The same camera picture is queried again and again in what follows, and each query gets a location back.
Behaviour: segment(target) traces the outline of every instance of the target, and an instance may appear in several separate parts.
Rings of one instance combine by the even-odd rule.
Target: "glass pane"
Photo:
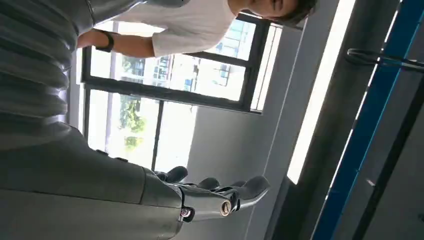
[[[248,60],[252,48],[256,25],[254,23],[234,20],[225,36],[215,47],[205,52]]]
[[[243,25],[243,29],[248,29],[252,25],[254,32],[255,25],[252,23],[241,22],[239,25]],[[110,21],[100,25],[99,28],[111,30],[112,27],[113,22]],[[118,23],[118,32],[122,34],[151,36],[153,32],[160,31],[162,28],[143,23]],[[222,47],[223,53],[237,56],[247,54],[246,58],[249,57],[250,44],[248,51],[245,51],[239,47],[242,46],[240,41],[223,40],[223,43],[227,42],[228,46]],[[139,59],[101,52],[93,48],[91,75],[238,101],[243,87],[245,68],[184,54]]]
[[[156,171],[186,167],[196,124],[197,107],[165,102],[157,148]]]
[[[88,145],[150,168],[153,159],[159,102],[91,90]]]
[[[252,104],[250,106],[253,111],[261,112],[264,109],[282,31],[280,27],[269,27],[262,61],[257,75],[256,87],[253,93]]]

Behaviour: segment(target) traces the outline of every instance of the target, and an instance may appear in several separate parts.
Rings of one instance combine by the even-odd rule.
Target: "man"
[[[144,23],[165,28],[164,31],[141,37],[93,29],[79,37],[78,48],[95,46],[136,58],[201,52],[218,44],[243,10],[282,24],[297,24],[311,12],[316,1],[190,0],[179,8],[139,4],[114,20]]]

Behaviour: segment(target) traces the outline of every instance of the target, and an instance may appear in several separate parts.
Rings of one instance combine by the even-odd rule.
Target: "black wristband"
[[[103,31],[103,30],[95,29],[95,28],[94,28],[94,30],[97,31],[97,32],[103,33],[104,35],[106,35],[106,37],[107,37],[107,39],[109,41],[109,43],[107,44],[107,46],[104,46],[104,47],[97,47],[96,46],[95,49],[97,49],[99,51],[110,53],[112,51],[112,49],[114,48],[114,45],[115,45],[115,41],[114,41],[114,38],[112,37],[111,33],[108,32],[108,31]]]

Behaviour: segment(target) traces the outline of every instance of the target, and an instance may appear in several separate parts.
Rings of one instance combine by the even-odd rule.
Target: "blue beam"
[[[424,0],[403,0],[383,53],[406,58],[423,15]],[[377,68],[316,225],[313,240],[333,238],[399,73],[400,69],[396,66]]]

